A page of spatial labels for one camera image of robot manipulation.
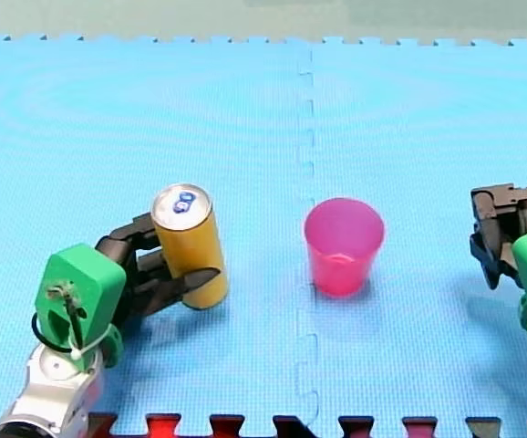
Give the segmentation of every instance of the pink cup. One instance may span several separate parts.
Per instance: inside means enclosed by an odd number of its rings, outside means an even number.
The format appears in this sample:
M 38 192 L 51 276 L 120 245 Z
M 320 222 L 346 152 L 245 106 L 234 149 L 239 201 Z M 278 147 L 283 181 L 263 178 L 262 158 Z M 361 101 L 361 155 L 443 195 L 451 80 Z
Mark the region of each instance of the pink cup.
M 333 198 L 312 209 L 304 232 L 316 287 L 330 297 L 348 297 L 365 284 L 385 226 L 367 204 Z

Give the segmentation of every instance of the blue foam mat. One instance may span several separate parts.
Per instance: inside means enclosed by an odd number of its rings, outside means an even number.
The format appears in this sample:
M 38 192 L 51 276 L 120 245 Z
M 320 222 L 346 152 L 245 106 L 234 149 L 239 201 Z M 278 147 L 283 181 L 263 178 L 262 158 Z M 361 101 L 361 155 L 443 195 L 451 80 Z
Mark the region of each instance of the blue foam mat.
M 488 291 L 468 248 L 470 188 L 527 184 L 525 44 L 40 37 L 0 36 L 0 413 L 24 381 L 47 257 L 190 181 L 215 200 L 229 299 L 129 333 L 98 406 L 119 414 L 112 432 L 178 412 L 186 435 L 233 413 L 248 436 L 273 435 L 276 414 L 323 437 L 340 415 L 373 415 L 376 437 L 403 436 L 407 415 L 467 436 L 464 417 L 490 415 L 527 436 L 520 291 Z M 310 289 L 301 234 L 335 195 L 387 225 L 348 302 Z

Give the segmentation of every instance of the gray wall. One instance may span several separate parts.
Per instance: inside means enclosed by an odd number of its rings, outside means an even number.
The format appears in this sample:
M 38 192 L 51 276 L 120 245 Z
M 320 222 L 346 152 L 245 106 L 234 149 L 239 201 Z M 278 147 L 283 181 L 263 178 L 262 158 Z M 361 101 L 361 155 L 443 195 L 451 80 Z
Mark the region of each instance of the gray wall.
M 0 0 L 0 34 L 80 33 L 272 40 L 323 36 L 393 42 L 527 37 L 523 0 Z

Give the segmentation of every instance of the can lid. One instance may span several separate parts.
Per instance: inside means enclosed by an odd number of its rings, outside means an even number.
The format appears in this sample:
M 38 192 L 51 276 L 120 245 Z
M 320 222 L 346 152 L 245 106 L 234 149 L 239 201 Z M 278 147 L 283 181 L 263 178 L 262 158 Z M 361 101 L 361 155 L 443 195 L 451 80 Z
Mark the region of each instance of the can lid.
M 211 212 L 211 198 L 192 184 L 173 184 L 154 199 L 150 214 L 159 226 L 173 231 L 191 229 Z

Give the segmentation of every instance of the yellow can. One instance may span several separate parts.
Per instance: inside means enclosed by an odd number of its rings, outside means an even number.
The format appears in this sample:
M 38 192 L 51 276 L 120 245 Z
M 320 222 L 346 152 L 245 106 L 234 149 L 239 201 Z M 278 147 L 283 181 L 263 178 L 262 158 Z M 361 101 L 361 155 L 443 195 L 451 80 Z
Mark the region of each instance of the yellow can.
M 227 274 L 209 194 L 192 184 L 173 184 L 160 191 L 150 211 L 172 276 L 193 269 L 217 267 L 221 273 L 205 286 L 186 294 L 190 308 L 211 308 L 227 295 Z

